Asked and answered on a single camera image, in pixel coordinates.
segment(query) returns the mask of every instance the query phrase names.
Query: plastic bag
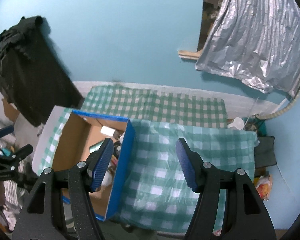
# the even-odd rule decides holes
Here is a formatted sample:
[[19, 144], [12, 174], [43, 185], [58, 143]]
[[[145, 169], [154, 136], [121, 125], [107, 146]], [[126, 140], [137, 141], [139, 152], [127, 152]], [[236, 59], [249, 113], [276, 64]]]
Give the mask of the plastic bag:
[[256, 182], [255, 187], [262, 200], [268, 201], [272, 189], [273, 178], [271, 175], [261, 176]]

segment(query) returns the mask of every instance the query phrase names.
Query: cardboard box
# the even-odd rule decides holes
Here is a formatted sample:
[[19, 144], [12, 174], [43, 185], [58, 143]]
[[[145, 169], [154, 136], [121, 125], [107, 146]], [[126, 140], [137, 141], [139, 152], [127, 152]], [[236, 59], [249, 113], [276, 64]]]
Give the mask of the cardboard box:
[[[90, 146], [107, 136], [100, 132], [103, 125], [125, 132], [122, 149], [112, 185], [101, 186], [101, 190], [89, 193], [96, 218], [104, 221], [118, 209], [125, 173], [130, 158], [135, 131], [126, 117], [86, 113], [73, 110], [66, 122], [53, 158], [52, 168], [61, 171], [85, 161], [90, 154]], [[68, 189], [63, 189], [64, 201], [69, 203]]]
[[5, 116], [10, 121], [15, 123], [20, 112], [15, 107], [13, 107], [12, 104], [9, 104], [5, 98], [2, 99], [2, 103], [3, 103], [3, 111], [4, 111]]

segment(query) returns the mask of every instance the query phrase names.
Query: metal screw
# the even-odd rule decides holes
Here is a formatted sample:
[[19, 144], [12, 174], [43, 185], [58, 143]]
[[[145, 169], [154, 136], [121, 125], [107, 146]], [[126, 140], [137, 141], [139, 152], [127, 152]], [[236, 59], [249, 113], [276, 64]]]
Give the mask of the metal screw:
[[77, 166], [78, 168], [83, 168], [84, 166], [86, 166], [86, 162], [78, 162]]
[[49, 174], [51, 171], [52, 171], [51, 168], [45, 168], [44, 171], [43, 171], [43, 173], [44, 174]]
[[243, 169], [237, 169], [237, 173], [240, 175], [244, 175], [246, 172]]
[[205, 163], [203, 163], [203, 166], [205, 167], [205, 168], [211, 168], [211, 163], [208, 163], [208, 162], [205, 162]]

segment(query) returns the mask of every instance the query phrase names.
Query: wooden shelf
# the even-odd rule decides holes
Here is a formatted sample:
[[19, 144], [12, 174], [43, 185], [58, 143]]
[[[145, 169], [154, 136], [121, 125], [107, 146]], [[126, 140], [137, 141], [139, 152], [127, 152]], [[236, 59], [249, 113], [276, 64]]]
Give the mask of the wooden shelf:
[[199, 50], [198, 52], [192, 52], [187, 50], [179, 50], [178, 54], [180, 58], [184, 59], [190, 59], [190, 60], [198, 60], [202, 53], [202, 50]]

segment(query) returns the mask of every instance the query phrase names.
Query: blue gripper pad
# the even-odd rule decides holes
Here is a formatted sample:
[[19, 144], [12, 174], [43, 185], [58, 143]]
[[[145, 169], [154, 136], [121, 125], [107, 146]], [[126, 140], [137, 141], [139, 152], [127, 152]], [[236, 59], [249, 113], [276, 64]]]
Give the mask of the blue gripper pad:
[[[197, 174], [194, 165], [199, 167], [200, 165], [202, 165], [203, 160], [200, 158], [200, 156], [197, 153], [192, 152], [190, 150], [188, 144], [183, 138], [179, 138], [176, 143], [176, 154], [179, 163], [181, 165], [183, 175], [185, 176], [186, 182], [188, 184], [188, 187], [191, 188], [194, 192], [198, 191], [199, 186], [196, 181]], [[196, 154], [199, 156], [199, 160], [196, 163], [191, 162], [190, 160], [193, 158], [191, 158], [191, 156], [189, 155], [196, 155]]]
[[114, 151], [114, 144], [110, 138], [106, 138], [99, 150], [91, 154], [95, 155], [88, 167], [88, 174], [92, 178], [90, 189], [92, 192], [96, 191], [101, 186], [103, 178], [108, 169], [112, 154]]

